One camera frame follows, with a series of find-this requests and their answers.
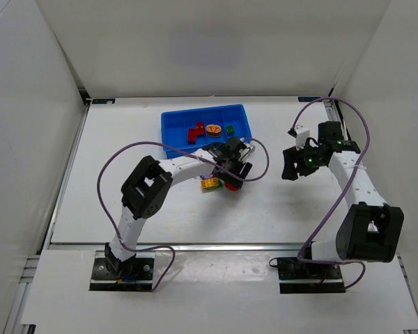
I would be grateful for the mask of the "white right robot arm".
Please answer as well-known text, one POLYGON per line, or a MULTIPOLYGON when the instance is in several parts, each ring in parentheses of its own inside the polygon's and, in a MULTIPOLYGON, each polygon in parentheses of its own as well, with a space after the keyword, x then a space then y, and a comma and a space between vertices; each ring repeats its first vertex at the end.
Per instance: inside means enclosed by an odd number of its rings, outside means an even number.
POLYGON ((283 180, 295 181, 326 166, 341 187, 334 206, 344 201, 348 212, 336 234, 327 241, 313 236, 301 247, 300 262, 341 264, 347 262, 391 262, 396 254, 404 214, 379 194, 361 163, 363 152, 346 140, 340 122, 318 126, 313 139, 308 128, 297 125, 288 132, 295 146, 284 150, 283 180))

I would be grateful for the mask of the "red lego brick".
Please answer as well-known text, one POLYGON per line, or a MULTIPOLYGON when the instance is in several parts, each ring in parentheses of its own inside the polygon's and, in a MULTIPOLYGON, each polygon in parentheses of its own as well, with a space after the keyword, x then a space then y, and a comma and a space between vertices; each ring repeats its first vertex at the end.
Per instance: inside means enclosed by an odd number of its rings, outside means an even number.
POLYGON ((188 129, 187 142, 189 144, 195 144, 197 138, 197 130, 195 128, 188 129))
POLYGON ((197 122, 195 124, 195 131, 197 136, 205 136, 206 135, 206 128, 203 122, 197 122))

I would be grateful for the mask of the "red green lego block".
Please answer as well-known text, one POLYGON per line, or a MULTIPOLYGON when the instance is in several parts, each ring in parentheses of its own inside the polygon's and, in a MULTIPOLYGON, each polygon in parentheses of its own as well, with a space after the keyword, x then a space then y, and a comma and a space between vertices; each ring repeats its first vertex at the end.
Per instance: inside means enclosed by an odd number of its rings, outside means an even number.
POLYGON ((236 187, 236 186, 234 186, 234 185, 232 185, 232 184, 229 184, 229 183, 227 183, 227 182, 225 182, 225 183, 224 183, 224 186, 225 186, 228 190, 230 190, 230 191, 238 191, 238 190, 239 190, 239 188, 238 188, 238 187, 236 187))

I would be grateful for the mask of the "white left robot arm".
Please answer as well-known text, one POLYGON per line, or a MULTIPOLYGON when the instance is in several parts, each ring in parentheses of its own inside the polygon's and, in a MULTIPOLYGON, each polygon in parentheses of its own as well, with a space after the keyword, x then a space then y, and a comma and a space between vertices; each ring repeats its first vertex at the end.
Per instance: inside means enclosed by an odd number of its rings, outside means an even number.
POLYGON ((136 247, 146 221, 162 208, 171 187, 212 174, 230 189, 238 190, 252 164, 247 162, 252 145, 237 137, 212 143, 192 154, 156 160, 145 156, 121 186, 121 217, 114 238, 105 245, 105 265, 117 278, 135 273, 136 247))

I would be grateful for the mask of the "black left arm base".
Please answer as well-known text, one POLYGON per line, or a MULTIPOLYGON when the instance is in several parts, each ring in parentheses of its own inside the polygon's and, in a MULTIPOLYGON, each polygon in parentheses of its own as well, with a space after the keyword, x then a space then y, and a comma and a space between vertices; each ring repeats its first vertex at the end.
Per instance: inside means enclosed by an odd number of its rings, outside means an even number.
POLYGON ((154 253, 141 253, 129 259, 128 265, 113 272, 103 252, 95 254, 89 282, 94 292, 149 292, 153 288, 154 253))

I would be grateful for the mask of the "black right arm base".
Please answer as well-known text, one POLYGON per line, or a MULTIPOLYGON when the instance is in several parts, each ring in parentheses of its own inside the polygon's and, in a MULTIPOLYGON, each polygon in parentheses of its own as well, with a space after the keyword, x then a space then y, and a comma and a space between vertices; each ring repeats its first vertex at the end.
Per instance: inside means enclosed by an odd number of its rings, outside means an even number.
POLYGON ((338 266, 299 262, 296 257, 273 257, 268 265, 277 270, 280 294, 346 292, 338 266))

